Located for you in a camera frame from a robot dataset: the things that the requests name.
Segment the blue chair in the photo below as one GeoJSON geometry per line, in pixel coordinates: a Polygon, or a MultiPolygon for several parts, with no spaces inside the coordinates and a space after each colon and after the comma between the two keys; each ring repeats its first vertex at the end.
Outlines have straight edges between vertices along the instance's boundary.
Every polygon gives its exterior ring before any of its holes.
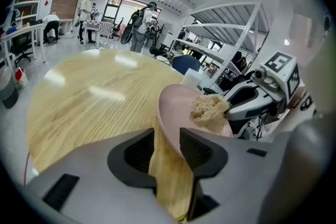
{"type": "Polygon", "coordinates": [[[180,72],[182,75],[186,74],[189,68],[198,71],[201,63],[196,58],[190,55],[181,55],[173,59],[172,67],[180,72]]]}

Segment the pink bowl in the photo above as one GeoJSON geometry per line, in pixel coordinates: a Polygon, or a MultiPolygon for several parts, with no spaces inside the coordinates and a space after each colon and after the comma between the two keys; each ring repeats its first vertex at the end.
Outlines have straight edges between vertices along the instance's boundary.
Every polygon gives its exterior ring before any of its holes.
{"type": "MultiPolygon", "coordinates": [[[[165,87],[157,101],[158,118],[160,126],[168,141],[177,153],[180,151],[180,128],[193,128],[204,132],[210,132],[206,128],[200,128],[189,118],[191,106],[195,98],[202,95],[201,92],[188,88],[181,84],[172,84],[165,87]]],[[[233,137],[229,124],[226,124],[221,133],[223,136],[233,137]]]]}

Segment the round table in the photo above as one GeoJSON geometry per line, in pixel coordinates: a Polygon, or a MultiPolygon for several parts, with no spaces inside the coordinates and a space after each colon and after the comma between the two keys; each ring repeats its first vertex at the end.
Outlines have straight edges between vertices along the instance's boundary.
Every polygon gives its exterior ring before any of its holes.
{"type": "Polygon", "coordinates": [[[95,49],[50,69],[34,92],[27,119],[29,152],[38,172],[74,148],[154,127],[149,174],[157,199],[173,217],[189,207],[193,175],[166,140],[156,115],[161,90],[183,76],[136,52],[95,49]]]}

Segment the sponge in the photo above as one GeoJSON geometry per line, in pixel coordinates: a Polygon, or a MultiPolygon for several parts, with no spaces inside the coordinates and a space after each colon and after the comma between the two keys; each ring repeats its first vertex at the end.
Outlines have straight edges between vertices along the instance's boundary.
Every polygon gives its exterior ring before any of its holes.
{"type": "Polygon", "coordinates": [[[224,113],[230,104],[219,94],[200,95],[191,107],[190,119],[198,126],[220,134],[227,123],[224,113]]]}

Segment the red wire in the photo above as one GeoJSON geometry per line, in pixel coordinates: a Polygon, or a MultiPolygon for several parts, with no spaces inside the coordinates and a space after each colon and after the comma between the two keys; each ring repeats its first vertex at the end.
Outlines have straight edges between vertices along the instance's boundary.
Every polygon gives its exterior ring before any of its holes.
{"type": "Polygon", "coordinates": [[[23,177],[23,186],[24,187],[26,186],[28,159],[29,159],[29,152],[28,152],[27,159],[26,159],[25,173],[24,173],[24,177],[23,177]]]}

